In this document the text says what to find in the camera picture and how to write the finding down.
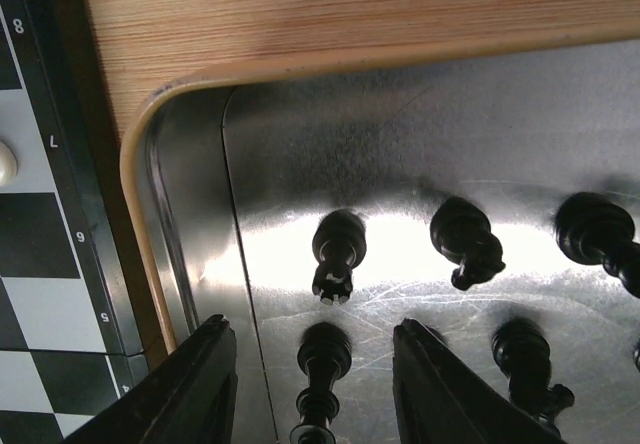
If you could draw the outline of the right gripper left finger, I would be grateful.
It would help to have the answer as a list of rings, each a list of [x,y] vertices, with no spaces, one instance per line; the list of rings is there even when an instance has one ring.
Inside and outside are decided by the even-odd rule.
[[[229,443],[238,377],[230,322],[213,315],[66,443]]]

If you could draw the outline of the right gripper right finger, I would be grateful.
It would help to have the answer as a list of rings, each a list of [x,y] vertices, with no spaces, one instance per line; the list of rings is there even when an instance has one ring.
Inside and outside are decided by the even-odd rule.
[[[402,443],[560,443],[508,403],[431,330],[406,318],[393,332],[393,394]]]

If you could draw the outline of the folding chess board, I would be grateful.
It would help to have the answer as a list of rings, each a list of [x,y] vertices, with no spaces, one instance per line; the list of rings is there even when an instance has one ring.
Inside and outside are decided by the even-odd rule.
[[[148,373],[85,0],[1,0],[1,439],[58,443]]]

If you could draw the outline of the gold tin with chess pieces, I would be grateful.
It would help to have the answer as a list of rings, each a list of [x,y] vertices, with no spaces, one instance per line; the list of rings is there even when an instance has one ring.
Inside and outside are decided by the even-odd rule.
[[[639,44],[624,41],[427,65],[217,69],[160,90],[127,131],[122,185],[169,347],[214,314],[237,339],[232,439],[285,443],[306,384],[301,335],[340,326],[353,365],[335,388],[341,443],[395,443],[392,333],[433,327],[505,393],[494,330],[523,316],[575,405],[572,443],[639,439],[639,302],[558,249],[554,214],[580,191],[639,213]],[[488,217],[505,269],[467,291],[430,222],[457,196]],[[344,304],[312,293],[312,239],[348,209],[367,251]]]

